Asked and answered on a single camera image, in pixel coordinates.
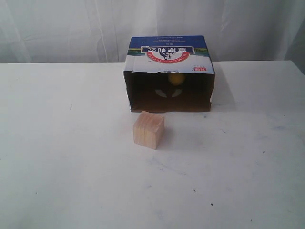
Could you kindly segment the yellow tennis ball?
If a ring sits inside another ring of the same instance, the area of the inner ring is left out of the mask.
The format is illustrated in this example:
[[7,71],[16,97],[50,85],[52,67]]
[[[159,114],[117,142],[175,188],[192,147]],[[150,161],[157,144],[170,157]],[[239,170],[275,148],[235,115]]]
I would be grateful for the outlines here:
[[181,73],[168,73],[168,81],[174,86],[179,86],[185,81],[185,76]]

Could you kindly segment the white backdrop curtain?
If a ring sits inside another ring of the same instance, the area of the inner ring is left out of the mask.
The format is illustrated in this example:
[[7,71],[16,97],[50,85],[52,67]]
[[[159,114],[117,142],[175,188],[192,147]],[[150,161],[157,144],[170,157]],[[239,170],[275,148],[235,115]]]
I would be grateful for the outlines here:
[[214,61],[283,60],[304,44],[302,0],[3,0],[0,61],[123,62],[133,36],[203,35]]

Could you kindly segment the light wooden cube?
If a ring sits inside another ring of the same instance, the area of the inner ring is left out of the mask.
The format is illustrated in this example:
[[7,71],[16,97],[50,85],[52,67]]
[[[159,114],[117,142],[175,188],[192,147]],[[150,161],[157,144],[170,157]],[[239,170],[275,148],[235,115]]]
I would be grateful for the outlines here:
[[157,149],[163,135],[164,122],[164,116],[142,111],[133,125],[134,143],[151,149]]

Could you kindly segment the printed cardboard box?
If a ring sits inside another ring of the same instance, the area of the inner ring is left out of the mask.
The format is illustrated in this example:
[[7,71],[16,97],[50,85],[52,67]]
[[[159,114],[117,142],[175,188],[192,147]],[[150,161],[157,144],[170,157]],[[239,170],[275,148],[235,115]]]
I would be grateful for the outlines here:
[[[168,73],[185,81],[174,86]],[[215,70],[202,35],[132,37],[123,76],[132,112],[209,112]]]

